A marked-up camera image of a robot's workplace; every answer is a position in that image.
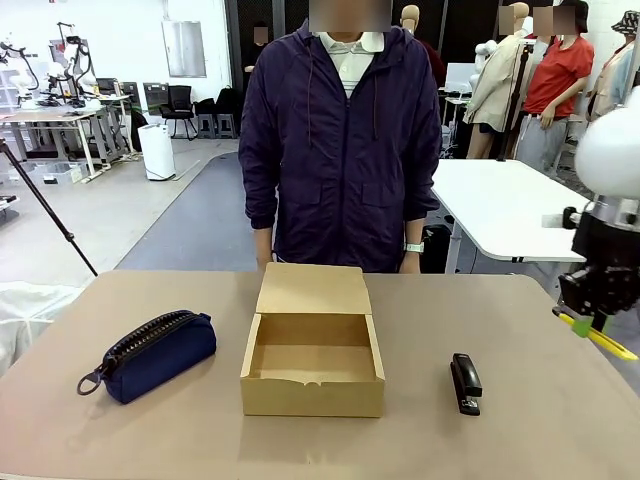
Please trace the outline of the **person's right hand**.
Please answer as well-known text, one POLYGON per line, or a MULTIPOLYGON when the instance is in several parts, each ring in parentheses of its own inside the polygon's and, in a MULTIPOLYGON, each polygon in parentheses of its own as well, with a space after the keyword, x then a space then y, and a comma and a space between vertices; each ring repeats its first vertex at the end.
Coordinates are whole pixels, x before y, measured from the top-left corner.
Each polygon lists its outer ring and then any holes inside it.
POLYGON ((273 261, 272 230, 255 230, 254 240, 257 265, 261 271, 264 271, 267 264, 273 261))

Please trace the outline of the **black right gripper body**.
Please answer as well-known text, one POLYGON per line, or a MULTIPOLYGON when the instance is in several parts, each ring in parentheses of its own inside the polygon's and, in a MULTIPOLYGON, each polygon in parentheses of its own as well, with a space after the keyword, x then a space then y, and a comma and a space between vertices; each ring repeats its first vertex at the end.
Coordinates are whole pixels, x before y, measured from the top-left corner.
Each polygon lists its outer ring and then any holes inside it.
POLYGON ((580 215, 572 251, 585 259, 559 276, 564 304, 580 316, 615 315, 639 301, 639 233, 589 212, 580 215))

